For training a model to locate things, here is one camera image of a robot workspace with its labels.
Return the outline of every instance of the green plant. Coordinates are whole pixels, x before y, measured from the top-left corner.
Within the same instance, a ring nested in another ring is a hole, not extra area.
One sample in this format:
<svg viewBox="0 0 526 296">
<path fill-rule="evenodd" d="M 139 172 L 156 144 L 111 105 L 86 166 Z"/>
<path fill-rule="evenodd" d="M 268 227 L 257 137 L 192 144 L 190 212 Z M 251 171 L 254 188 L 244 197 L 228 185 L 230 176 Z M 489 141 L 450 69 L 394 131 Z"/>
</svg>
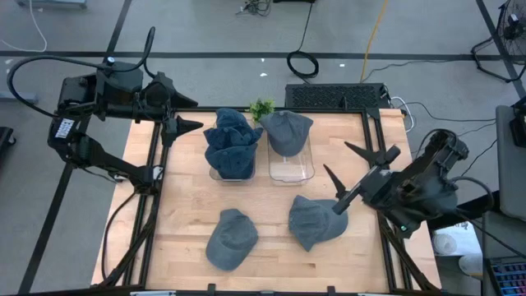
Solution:
<svg viewBox="0 0 526 296">
<path fill-rule="evenodd" d="M 274 106 L 273 99 L 266 99 L 265 101 L 257 99 L 255 103 L 250 103 L 250 108 L 247 111 L 252 113 L 254 122 L 258 123 L 263 116 L 274 112 Z"/>
</svg>

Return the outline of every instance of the gray baseball cap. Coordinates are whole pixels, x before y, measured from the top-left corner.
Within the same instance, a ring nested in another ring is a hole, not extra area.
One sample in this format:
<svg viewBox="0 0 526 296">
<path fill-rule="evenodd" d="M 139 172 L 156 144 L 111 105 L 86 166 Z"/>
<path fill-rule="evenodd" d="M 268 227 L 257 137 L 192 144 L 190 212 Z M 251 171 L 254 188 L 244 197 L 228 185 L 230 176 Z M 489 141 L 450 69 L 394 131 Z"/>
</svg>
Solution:
<svg viewBox="0 0 526 296">
<path fill-rule="evenodd" d="M 309 252 L 315 243 L 337 238 L 345 232 L 348 215 L 337 215 L 332 211 L 333 200 L 311 201 L 296 196 L 288 214 L 288 229 L 296 236 L 303 248 Z"/>
<path fill-rule="evenodd" d="M 278 111 L 260 119 L 261 126 L 269 133 L 272 149 L 282 156 L 298 154 L 309 136 L 313 121 L 290 111 Z"/>
<path fill-rule="evenodd" d="M 256 245 L 254 223 L 237 209 L 223 210 L 206 246 L 206 257 L 217 268 L 233 271 Z"/>
</svg>

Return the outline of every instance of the floor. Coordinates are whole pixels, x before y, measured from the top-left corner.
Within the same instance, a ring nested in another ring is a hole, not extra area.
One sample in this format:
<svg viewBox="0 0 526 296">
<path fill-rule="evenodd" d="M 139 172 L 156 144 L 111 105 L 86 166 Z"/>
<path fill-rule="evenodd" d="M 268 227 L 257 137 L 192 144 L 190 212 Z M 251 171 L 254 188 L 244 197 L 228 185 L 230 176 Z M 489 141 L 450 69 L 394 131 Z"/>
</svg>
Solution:
<svg viewBox="0 0 526 296">
<path fill-rule="evenodd" d="M 481 2 L 391 1 L 371 47 L 371 53 L 378 54 L 371 55 L 369 71 L 393 62 L 407 62 L 406 59 L 455 61 L 392 67 L 375 72 L 368 82 L 385 83 L 391 96 L 422 102 L 437 117 L 494 118 L 497 105 L 510 105 L 519 99 L 522 82 L 506 84 L 478 71 L 469 60 L 471 47 L 490 34 L 478 6 Z M 484 0 L 489 21 L 496 22 L 501 2 Z M 127 7 L 129 3 L 126 18 L 121 19 L 122 30 L 114 31 L 123 5 Z M 243 3 L 243 0 L 89 0 L 86 10 L 57 5 L 43 6 L 40 10 L 35 6 L 35 17 L 48 40 L 48 51 L 91 62 L 101 61 L 108 49 L 115 50 L 116 57 L 124 57 L 121 52 L 140 52 L 148 29 L 154 25 L 155 53 L 149 59 L 150 68 L 166 72 L 178 91 L 200 105 L 244 106 L 257 98 L 272 98 L 277 105 L 283 105 L 284 87 L 302 83 L 289 71 L 284 57 L 298 48 L 309 6 L 282 2 L 273 5 L 266 18 L 236 16 Z M 365 52 L 382 3 L 381 0 L 316 2 L 302 50 L 333 54 L 319 60 L 320 74 L 312 83 L 359 81 L 362 55 L 355 53 Z M 24 49 L 42 48 L 29 9 L 20 8 L 11 0 L 0 2 L 0 38 Z M 481 53 L 495 57 L 499 51 L 493 44 Z M 30 53 L 12 51 L 0 44 L 3 61 L 0 81 L 6 80 L 9 68 L 25 54 Z M 118 60 L 136 61 L 136 58 Z M 500 60 L 483 63 L 493 71 L 509 75 L 509 69 Z M 37 93 L 39 107 L 53 110 L 62 79 L 90 72 L 92 69 L 67 63 L 34 62 L 16 74 L 16 88 Z M 5 82 L 0 82 L 0 89 L 6 88 Z M 418 148 L 422 137 L 432 128 L 444 127 L 461 133 L 485 124 L 437 122 L 417 105 L 411 105 L 410 109 L 416 119 L 416 127 L 408 134 L 412 150 Z M 64 167 L 46 145 L 48 125 L 48 118 L 20 104 L 3 103 L 0 108 L 0 126 L 14 128 L 18 139 L 14 149 L 3 158 L 0 169 L 3 234 L 0 294 L 18 291 Z M 119 156 L 128 129 L 127 120 L 108 119 L 102 123 L 94 118 L 88 133 L 103 143 L 105 150 Z M 468 160 L 457 163 L 450 175 L 463 172 L 495 139 L 495 126 L 463 136 L 470 155 Z M 494 147 L 468 175 L 495 190 L 498 188 L 495 167 Z M 112 195 L 111 183 L 81 171 L 73 173 L 32 292 L 89 286 Z M 460 202 L 480 195 L 482 191 L 469 184 L 461 184 L 458 191 Z M 454 258 L 438 262 L 445 289 L 480 294 L 476 280 L 460 276 Z"/>
</svg>

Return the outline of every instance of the label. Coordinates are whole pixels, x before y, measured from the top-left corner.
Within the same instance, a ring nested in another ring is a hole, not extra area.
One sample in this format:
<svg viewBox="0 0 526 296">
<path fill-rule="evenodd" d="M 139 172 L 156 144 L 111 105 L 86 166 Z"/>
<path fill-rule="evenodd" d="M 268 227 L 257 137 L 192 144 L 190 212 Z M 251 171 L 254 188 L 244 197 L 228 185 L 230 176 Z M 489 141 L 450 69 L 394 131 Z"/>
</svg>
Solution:
<svg viewBox="0 0 526 296">
<path fill-rule="evenodd" d="M 55 137 L 62 139 L 67 138 L 67 135 L 69 135 L 69 131 L 72 129 L 74 123 L 74 120 L 64 118 L 60 123 L 60 127 L 58 127 Z"/>
</svg>

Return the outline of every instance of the wooden tabletop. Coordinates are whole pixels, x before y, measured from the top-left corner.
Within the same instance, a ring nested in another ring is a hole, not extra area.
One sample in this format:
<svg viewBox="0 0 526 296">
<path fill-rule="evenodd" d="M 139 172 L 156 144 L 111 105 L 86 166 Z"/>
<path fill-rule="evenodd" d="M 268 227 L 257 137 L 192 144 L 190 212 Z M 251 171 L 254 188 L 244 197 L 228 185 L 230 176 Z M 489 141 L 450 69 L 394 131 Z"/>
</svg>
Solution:
<svg viewBox="0 0 526 296">
<path fill-rule="evenodd" d="M 215 113 L 180 113 L 181 117 L 205 124 L 178 138 L 169 154 L 160 202 L 147 289 L 204 290 L 210 283 L 217 290 L 275 290 L 322 292 L 333 285 L 338 292 L 389 292 L 381 250 L 376 212 L 359 199 L 348 208 L 347 230 L 338 238 L 316 244 L 310 252 L 288 231 L 288 211 L 296 195 L 309 199 L 334 199 L 335 188 L 323 169 L 327 164 L 351 188 L 368 171 L 365 160 L 344 145 L 349 141 L 365 148 L 358 114 L 309 113 L 314 120 L 310 132 L 316 174 L 302 186 L 276 186 L 269 177 L 266 134 L 258 141 L 256 174 L 246 184 L 212 179 L 205 160 L 207 147 L 203 131 L 215 122 Z M 382 109 L 385 143 L 397 145 L 401 155 L 391 165 L 403 169 L 411 163 L 402 114 Z M 374 125 L 371 124 L 376 144 Z M 124 159 L 144 165 L 153 123 L 132 124 Z M 157 161 L 160 157 L 160 145 Z M 129 183 L 119 184 L 110 213 L 132 192 Z M 121 259 L 130 242 L 138 198 L 123 208 L 108 236 L 109 272 Z M 205 247 L 222 210 L 237 208 L 256 224 L 260 236 L 245 261 L 231 272 L 220 271 L 205 256 Z M 435 285 L 441 286 L 431 240 L 425 223 L 406 240 L 409 255 Z M 136 257 L 134 281 L 142 255 Z M 397 256 L 394 263 L 398 266 Z M 402 287 L 399 269 L 397 286 Z M 100 254 L 93 283 L 101 281 Z"/>
</svg>

